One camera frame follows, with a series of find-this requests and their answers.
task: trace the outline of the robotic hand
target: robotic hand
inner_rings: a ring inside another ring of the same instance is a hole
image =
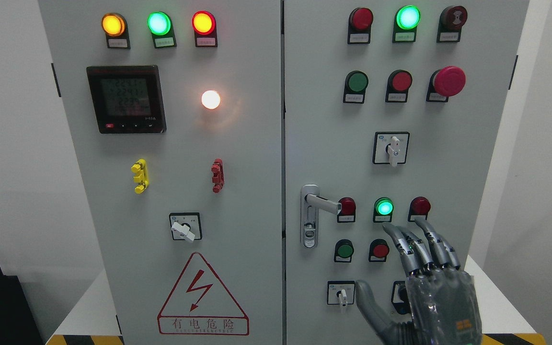
[[[423,240],[403,228],[383,223],[407,275],[412,322],[395,323],[374,300],[369,284],[355,282],[357,307],[385,345],[480,345],[480,314],[472,278],[460,271],[453,247],[425,219],[414,221]]]

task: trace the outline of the digital power meter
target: digital power meter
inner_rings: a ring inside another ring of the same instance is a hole
[[[166,131],[156,65],[90,66],[86,75],[99,133]]]

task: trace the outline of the illuminated green light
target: illuminated green light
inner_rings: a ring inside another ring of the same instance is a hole
[[[381,198],[376,202],[376,212],[386,216],[393,212],[393,203],[389,198]]]
[[[397,11],[396,22],[397,26],[404,30],[411,30],[419,25],[421,13],[416,6],[404,6]]]
[[[172,27],[172,21],[169,20],[169,17],[163,12],[151,13],[147,24],[149,25],[150,32],[158,36],[165,35]]]

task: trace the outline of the green push button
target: green push button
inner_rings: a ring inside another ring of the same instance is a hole
[[[340,245],[338,256],[341,258],[350,258],[353,256],[353,246],[349,244]]]
[[[368,87],[368,76],[359,70],[348,74],[348,88],[353,92],[362,92]]]

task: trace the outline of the yellow terminal connector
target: yellow terminal connector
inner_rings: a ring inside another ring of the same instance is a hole
[[[149,171],[146,166],[146,161],[138,159],[136,163],[131,166],[131,172],[134,173],[133,182],[138,185],[134,188],[136,194],[142,194],[149,187]]]

